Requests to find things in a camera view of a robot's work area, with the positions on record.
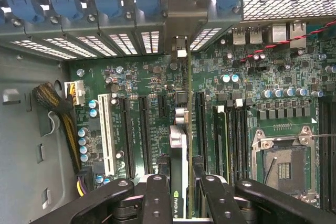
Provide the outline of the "CPU socket metal frame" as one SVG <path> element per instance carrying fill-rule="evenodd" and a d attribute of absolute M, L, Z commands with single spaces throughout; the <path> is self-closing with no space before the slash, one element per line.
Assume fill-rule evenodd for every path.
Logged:
<path fill-rule="evenodd" d="M 251 143 L 251 178 L 317 205 L 316 139 L 307 125 L 296 134 L 276 136 L 257 129 Z"/>

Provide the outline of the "white PCI expansion slot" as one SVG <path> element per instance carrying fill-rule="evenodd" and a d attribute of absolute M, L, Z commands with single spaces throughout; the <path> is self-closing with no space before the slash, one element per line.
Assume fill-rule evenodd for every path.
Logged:
<path fill-rule="evenodd" d="M 113 121 L 111 112 L 111 94 L 98 95 L 99 119 L 101 128 L 101 140 L 103 150 L 103 162 L 105 175 L 114 176 L 117 170 L 115 157 L 115 143 L 113 136 Z"/>

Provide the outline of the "black silver PC case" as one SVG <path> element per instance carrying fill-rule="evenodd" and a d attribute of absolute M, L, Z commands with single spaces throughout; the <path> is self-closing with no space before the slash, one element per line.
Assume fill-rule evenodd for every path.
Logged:
<path fill-rule="evenodd" d="M 65 82 L 70 66 L 89 60 L 171 56 L 166 41 L 167 0 L 145 16 L 135 0 L 121 0 L 123 13 L 109 18 L 95 0 L 80 0 L 84 16 L 70 21 L 50 0 L 38 0 L 45 20 L 32 24 L 14 16 L 0 0 L 0 224 L 31 224 L 82 194 L 78 175 L 78 127 Z M 207 17 L 191 40 L 191 54 L 220 42 L 235 29 L 270 29 L 265 49 L 290 41 L 290 24 L 329 24 L 336 0 L 240 0 L 237 13 L 220 13 L 206 0 Z M 190 165 L 187 217 L 172 224 L 211 224 L 196 209 Z"/>

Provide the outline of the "short black expansion slot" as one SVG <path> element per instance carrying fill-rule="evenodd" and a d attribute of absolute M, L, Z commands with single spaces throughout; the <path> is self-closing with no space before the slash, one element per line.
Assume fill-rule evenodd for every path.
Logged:
<path fill-rule="evenodd" d="M 158 112 L 160 118 L 167 118 L 169 115 L 168 108 L 167 108 L 167 99 L 165 95 L 158 95 L 157 96 L 157 103 L 158 103 Z"/>

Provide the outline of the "white power connector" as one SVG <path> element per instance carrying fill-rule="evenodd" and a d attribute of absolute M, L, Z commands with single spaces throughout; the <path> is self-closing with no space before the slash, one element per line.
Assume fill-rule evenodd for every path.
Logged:
<path fill-rule="evenodd" d="M 65 98 L 70 94 L 74 105 L 84 106 L 86 91 L 82 80 L 65 82 L 64 87 Z"/>

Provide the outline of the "RAM slot black clips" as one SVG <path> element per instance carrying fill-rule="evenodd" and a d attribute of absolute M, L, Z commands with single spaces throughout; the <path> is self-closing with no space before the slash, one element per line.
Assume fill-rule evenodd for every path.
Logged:
<path fill-rule="evenodd" d="M 230 183 L 235 181 L 234 172 L 234 146 L 233 146 L 233 121 L 232 121 L 232 108 L 228 108 L 228 135 L 229 135 L 229 155 L 230 155 Z"/>
<path fill-rule="evenodd" d="M 325 133 L 324 99 L 319 98 L 319 133 Z M 328 152 L 324 137 L 319 137 L 319 171 L 320 171 L 320 205 L 323 210 L 328 208 Z"/>
<path fill-rule="evenodd" d="M 247 127 L 247 111 L 246 108 L 241 110 L 241 130 L 242 130 L 242 169 L 243 178 L 248 178 L 249 176 L 249 158 L 248 158 L 248 127 Z"/>
<path fill-rule="evenodd" d="M 336 134 L 336 102 L 332 104 L 332 133 Z M 336 212 L 336 136 L 332 137 L 331 141 L 332 155 L 331 155 L 331 168 L 332 168 L 332 209 Z"/>

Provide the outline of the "green Dell motherboard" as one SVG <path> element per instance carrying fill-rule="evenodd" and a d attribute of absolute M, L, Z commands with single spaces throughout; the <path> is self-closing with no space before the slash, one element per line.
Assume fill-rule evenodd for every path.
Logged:
<path fill-rule="evenodd" d="M 290 41 L 265 49 L 263 38 L 270 29 L 235 29 L 220 42 L 191 54 L 192 162 L 197 147 L 195 92 L 205 93 L 207 174 L 223 176 L 230 183 L 228 108 L 232 108 L 234 172 L 237 179 L 235 101 L 242 99 L 247 111 L 249 179 L 251 143 L 257 129 L 267 136 L 298 133 L 304 125 L 319 133 L 319 98 L 324 99 L 325 133 L 328 104 L 336 102 L 336 19 L 329 24 L 290 24 Z M 138 97 L 148 98 L 153 173 L 157 158 L 170 157 L 169 128 L 173 122 L 174 91 L 181 77 L 170 69 L 171 56 L 143 56 L 89 60 L 73 63 L 71 76 L 84 83 L 85 104 L 76 106 L 79 155 L 83 169 L 78 175 L 82 194 L 116 178 L 127 178 L 120 99 L 130 103 L 135 183 L 145 174 Z M 111 94 L 111 112 L 117 170 L 105 175 L 98 106 L 99 94 Z M 158 95 L 165 95 L 169 115 L 160 118 Z M 318 204 L 320 205 L 319 138 L 316 139 Z"/>

